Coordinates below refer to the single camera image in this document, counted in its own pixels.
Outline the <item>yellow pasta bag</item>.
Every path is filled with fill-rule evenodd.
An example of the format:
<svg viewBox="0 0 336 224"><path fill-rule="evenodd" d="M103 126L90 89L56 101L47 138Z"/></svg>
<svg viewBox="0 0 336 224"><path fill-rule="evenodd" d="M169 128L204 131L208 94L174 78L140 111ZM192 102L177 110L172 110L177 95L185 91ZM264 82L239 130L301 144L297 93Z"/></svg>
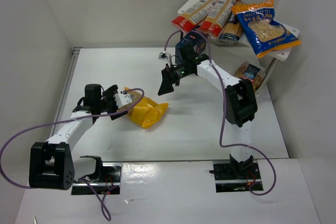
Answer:
<svg viewBox="0 0 336 224"><path fill-rule="evenodd" d="M119 108L117 112L126 112L133 123L148 129L163 119L169 106L168 103L156 103L143 95L144 91L141 91L140 88L124 87L124 92L121 95L126 94L130 97L128 100L132 101Z"/></svg>

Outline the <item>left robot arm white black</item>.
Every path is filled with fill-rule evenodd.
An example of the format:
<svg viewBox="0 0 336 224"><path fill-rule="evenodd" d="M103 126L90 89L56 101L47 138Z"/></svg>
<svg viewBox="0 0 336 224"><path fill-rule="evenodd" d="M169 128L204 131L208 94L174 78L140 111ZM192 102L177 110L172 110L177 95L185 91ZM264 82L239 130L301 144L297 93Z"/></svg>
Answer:
<svg viewBox="0 0 336 224"><path fill-rule="evenodd" d="M116 94L116 84L105 91L99 84L85 86L85 95L73 109L70 120L45 142L32 145L28 180L30 187L60 190L71 187L75 180L71 151L99 115L117 112Z"/></svg>

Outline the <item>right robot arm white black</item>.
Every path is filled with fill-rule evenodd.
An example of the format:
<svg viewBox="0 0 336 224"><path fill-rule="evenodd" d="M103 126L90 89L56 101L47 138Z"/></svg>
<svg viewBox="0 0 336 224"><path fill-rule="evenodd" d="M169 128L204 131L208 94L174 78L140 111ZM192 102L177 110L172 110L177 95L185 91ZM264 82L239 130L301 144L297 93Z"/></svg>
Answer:
<svg viewBox="0 0 336 224"><path fill-rule="evenodd" d="M249 148L251 122L258 110L253 84L240 80L212 61L206 54L199 55L191 46L179 49L181 63L167 63L161 71L162 82L158 95L174 91L180 80L190 75L204 78L223 95L223 119L219 145L232 149L229 160L231 170L240 174L250 168L254 158Z"/></svg>

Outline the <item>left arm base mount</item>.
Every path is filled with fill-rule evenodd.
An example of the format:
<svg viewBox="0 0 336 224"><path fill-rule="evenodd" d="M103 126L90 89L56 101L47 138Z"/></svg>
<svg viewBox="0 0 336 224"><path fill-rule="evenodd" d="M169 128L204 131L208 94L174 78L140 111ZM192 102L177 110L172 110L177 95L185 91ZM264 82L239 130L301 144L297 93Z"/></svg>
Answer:
<svg viewBox="0 0 336 224"><path fill-rule="evenodd" d="M82 176L82 179L87 181L98 195L104 195L106 192L108 192L108 195L119 195L121 172L121 163L103 162L100 168L100 175L98 172L94 172L90 175ZM93 194L93 191L86 183L81 183L78 180L74 182L71 195L80 196Z"/></svg>

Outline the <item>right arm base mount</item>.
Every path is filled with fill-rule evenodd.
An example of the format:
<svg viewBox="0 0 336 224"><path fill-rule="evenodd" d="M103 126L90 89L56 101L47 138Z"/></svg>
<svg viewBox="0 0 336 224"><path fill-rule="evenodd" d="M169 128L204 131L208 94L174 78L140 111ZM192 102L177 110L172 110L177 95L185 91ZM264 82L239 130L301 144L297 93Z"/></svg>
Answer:
<svg viewBox="0 0 336 224"><path fill-rule="evenodd" d="M214 162L209 173L214 175L217 193L249 191L250 186L252 191L263 191L257 162L239 174L234 173L228 161Z"/></svg>

